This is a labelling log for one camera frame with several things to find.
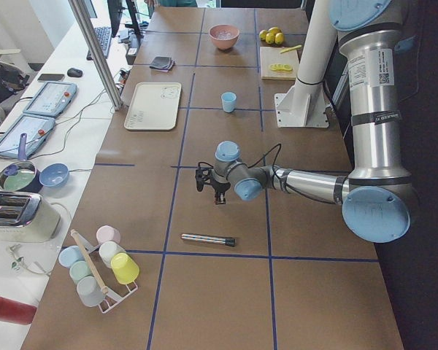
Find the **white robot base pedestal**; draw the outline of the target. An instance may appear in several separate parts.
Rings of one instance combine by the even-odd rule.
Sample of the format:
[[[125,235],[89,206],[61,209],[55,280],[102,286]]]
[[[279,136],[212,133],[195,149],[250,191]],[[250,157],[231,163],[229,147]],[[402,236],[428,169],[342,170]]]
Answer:
[[[330,1],[315,1],[294,85],[274,95],[280,128],[327,128],[323,81],[337,39]]]

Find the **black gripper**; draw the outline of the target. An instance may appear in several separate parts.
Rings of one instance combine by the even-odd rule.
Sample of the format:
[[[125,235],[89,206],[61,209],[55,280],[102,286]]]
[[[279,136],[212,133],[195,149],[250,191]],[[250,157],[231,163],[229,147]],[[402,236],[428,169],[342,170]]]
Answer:
[[[230,189],[231,184],[215,171],[210,175],[210,183],[215,190],[215,204],[226,203],[226,191]]]

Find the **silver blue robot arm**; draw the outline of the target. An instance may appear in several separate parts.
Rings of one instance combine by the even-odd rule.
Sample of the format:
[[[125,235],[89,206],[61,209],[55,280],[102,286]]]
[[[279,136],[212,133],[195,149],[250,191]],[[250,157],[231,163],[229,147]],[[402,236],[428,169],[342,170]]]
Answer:
[[[239,146],[219,143],[215,164],[196,171],[196,182],[210,183],[217,203],[227,190],[242,200],[272,188],[314,201],[337,204],[358,237],[386,243],[401,238],[418,209],[411,175],[402,166],[394,49],[411,1],[317,1],[294,85],[275,99],[281,128],[323,124],[323,76],[334,48],[347,58],[354,169],[347,176],[297,171],[276,165],[249,166]]]

